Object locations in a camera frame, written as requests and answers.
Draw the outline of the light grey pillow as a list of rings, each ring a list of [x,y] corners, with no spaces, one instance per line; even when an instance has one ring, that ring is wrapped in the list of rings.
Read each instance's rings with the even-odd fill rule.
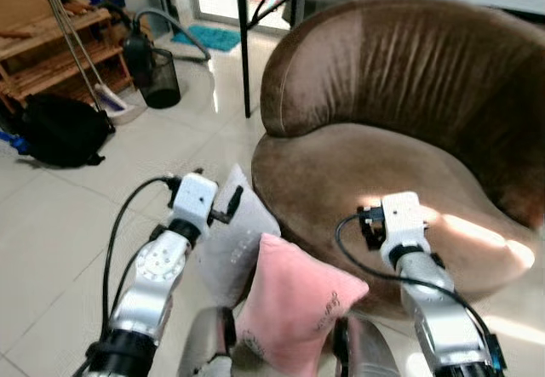
[[[242,193],[230,224],[217,221],[210,225],[208,236],[195,249],[196,272],[214,306],[234,307],[245,298],[260,252],[261,236],[281,234],[276,218],[252,190],[248,175],[238,164],[232,166],[226,181],[221,183],[213,209],[229,209],[237,189]]]

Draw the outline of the brown velvet round sofa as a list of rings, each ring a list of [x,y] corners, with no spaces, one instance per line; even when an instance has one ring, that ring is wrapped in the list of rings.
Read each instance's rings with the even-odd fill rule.
[[[535,265],[545,221],[545,30],[457,0],[351,0],[292,28],[261,78],[250,182],[285,240],[370,285],[360,311],[406,318],[359,227],[413,191],[428,243],[475,302]]]

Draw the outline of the pink pillow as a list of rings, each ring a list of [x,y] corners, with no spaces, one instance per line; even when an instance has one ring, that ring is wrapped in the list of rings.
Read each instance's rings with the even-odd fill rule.
[[[277,372],[316,377],[324,339],[336,320],[369,291],[369,284],[351,273],[264,233],[235,330],[241,342]]]

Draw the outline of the teal floor mat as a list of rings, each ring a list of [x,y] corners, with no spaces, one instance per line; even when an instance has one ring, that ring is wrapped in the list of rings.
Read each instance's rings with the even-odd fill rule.
[[[183,45],[193,45],[188,35],[194,36],[203,46],[209,49],[230,53],[235,46],[241,43],[241,34],[238,31],[226,30],[226,28],[215,28],[210,26],[189,26],[186,33],[176,33],[171,38],[171,42],[183,43]]]

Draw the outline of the grey right robot leg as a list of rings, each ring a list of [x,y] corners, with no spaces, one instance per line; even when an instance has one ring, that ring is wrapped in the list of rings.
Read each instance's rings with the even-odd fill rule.
[[[335,377],[401,377],[381,330],[357,312],[340,317],[332,329]]]

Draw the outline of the grey robot leg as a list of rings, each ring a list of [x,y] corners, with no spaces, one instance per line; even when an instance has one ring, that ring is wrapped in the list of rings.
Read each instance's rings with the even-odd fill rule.
[[[357,312],[340,317],[332,329],[335,377],[401,377],[381,330]]]
[[[176,377],[232,377],[237,341],[231,308],[203,308],[191,323]]]

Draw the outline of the grey left robot leg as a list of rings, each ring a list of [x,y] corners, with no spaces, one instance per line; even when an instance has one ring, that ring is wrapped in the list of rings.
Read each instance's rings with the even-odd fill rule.
[[[232,377],[237,341],[231,308],[203,308],[191,323],[176,377]]]

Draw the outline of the black mesh waste bin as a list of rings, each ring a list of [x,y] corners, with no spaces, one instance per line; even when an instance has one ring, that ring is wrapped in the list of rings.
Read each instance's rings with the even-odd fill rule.
[[[148,108],[167,109],[181,101],[174,54],[170,51],[152,48],[146,60],[140,66],[132,66],[131,72]]]

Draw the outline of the black backpack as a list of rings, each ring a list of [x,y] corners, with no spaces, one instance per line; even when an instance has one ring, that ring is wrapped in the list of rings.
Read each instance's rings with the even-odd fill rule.
[[[57,168],[97,166],[99,151],[114,133],[102,110],[58,94],[31,94],[22,113],[20,155]]]

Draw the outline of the blue shoe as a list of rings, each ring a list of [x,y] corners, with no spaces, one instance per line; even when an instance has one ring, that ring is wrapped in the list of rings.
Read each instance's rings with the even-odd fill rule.
[[[17,152],[20,156],[30,156],[31,148],[30,143],[24,139],[23,136],[17,134],[10,134],[5,132],[4,129],[0,129],[0,142],[7,143]]]

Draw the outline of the wooden shoe rack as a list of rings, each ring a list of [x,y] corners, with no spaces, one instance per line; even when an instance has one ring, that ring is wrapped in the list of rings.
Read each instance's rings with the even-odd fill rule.
[[[109,89],[127,94],[134,89],[133,78],[122,54],[123,26],[119,15],[85,6],[72,13],[65,6],[72,26],[77,28],[95,69]],[[31,94],[50,93],[90,104],[90,84],[98,83],[86,58],[82,72],[67,47],[47,0],[0,0],[0,107],[16,111],[26,107]]]

